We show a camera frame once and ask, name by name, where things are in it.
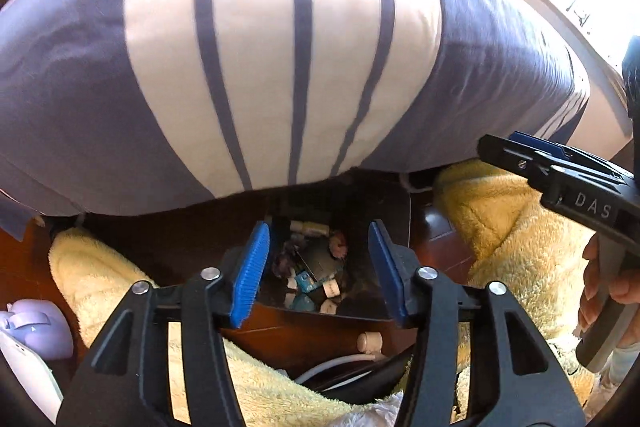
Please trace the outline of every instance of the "human hand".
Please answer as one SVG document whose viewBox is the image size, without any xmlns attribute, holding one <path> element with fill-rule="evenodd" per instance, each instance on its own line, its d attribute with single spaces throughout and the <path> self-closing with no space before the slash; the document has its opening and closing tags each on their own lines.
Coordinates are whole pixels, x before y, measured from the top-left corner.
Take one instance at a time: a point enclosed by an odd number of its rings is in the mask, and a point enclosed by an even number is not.
<svg viewBox="0 0 640 427">
<path fill-rule="evenodd" d="M 603 303 L 597 298 L 600 285 L 600 266 L 598 264 L 598 240 L 594 235 L 582 256 L 589 261 L 584 270 L 584 291 L 580 297 L 578 323 L 582 331 L 587 330 L 598 318 Z M 621 304 L 640 303 L 640 270 L 621 272 L 609 283 L 609 295 Z M 618 347 L 628 347 L 640 342 L 640 311 L 631 321 Z"/>
</svg>

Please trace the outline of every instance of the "striped bedsheet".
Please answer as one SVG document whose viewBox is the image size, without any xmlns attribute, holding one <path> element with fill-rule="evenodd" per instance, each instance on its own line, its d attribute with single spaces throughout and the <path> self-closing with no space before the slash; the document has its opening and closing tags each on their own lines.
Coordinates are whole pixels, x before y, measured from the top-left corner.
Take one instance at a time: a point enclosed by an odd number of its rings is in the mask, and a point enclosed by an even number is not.
<svg viewBox="0 0 640 427">
<path fill-rule="evenodd" d="M 362 166 L 566 141 L 589 96 L 520 0 L 12 0 L 0 226 L 159 212 Z"/>
</svg>

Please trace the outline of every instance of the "fingernail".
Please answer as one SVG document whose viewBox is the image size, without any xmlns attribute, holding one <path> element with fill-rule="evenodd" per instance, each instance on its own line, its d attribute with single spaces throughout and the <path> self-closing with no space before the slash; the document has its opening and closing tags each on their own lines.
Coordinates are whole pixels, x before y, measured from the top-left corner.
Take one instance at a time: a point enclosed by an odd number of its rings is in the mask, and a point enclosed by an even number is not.
<svg viewBox="0 0 640 427">
<path fill-rule="evenodd" d="M 588 301 L 593 299 L 593 297 L 596 295 L 596 293 L 598 293 L 597 286 L 587 285 L 587 286 L 584 287 L 584 296 L 586 297 L 586 299 Z"/>
<path fill-rule="evenodd" d="M 629 281 L 627 279 L 614 279 L 609 284 L 609 293 L 611 295 L 626 295 L 629 293 Z"/>
</svg>

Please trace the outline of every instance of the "screw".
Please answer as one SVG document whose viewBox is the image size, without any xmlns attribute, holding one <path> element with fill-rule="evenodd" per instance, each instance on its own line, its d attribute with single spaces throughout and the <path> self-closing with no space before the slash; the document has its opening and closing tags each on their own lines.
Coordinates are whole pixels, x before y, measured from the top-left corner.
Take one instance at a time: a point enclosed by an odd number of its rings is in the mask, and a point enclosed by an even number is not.
<svg viewBox="0 0 640 427">
<path fill-rule="evenodd" d="M 418 268 L 418 275 L 423 279 L 427 279 L 428 281 L 436 279 L 438 276 L 438 271 L 431 266 L 423 266 L 422 268 Z"/>
<path fill-rule="evenodd" d="M 502 284 L 500 281 L 493 281 L 489 283 L 489 291 L 494 295 L 504 295 L 507 293 L 507 286 Z"/>
<path fill-rule="evenodd" d="M 131 291 L 136 295 L 143 295 L 149 291 L 149 283 L 147 281 L 138 281 L 131 287 Z"/>
<path fill-rule="evenodd" d="M 220 270 L 218 268 L 209 267 L 200 272 L 200 277 L 206 281 L 212 281 L 220 277 Z"/>
</svg>

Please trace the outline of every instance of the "white stripe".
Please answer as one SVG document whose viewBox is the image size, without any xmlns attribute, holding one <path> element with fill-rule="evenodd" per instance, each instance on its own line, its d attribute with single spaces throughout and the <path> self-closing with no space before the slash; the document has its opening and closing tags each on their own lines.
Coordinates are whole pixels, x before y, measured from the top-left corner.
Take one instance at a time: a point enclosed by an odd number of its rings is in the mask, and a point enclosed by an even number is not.
<svg viewBox="0 0 640 427">
<path fill-rule="evenodd" d="M 359 165 L 386 137 L 424 87 L 442 32 L 440 0 L 396 0 L 396 24 L 382 77 L 340 171 Z"/>
<path fill-rule="evenodd" d="M 124 0 L 124 19 L 131 66 L 175 153 L 213 195 L 242 190 L 211 102 L 193 0 Z"/>
<path fill-rule="evenodd" d="M 356 117 L 380 32 L 380 0 L 313 0 L 313 7 L 300 183 L 329 177 Z"/>
<path fill-rule="evenodd" d="M 578 114 L 584 104 L 589 100 L 591 87 L 587 72 L 574 51 L 569 47 L 567 47 L 567 50 L 571 55 L 571 61 L 574 67 L 574 92 L 571 93 L 555 115 L 535 134 L 538 138 L 548 139 L 551 137 L 563 123 L 567 123 Z"/>
<path fill-rule="evenodd" d="M 214 0 L 220 63 L 253 188 L 287 184 L 293 0 Z"/>
</svg>

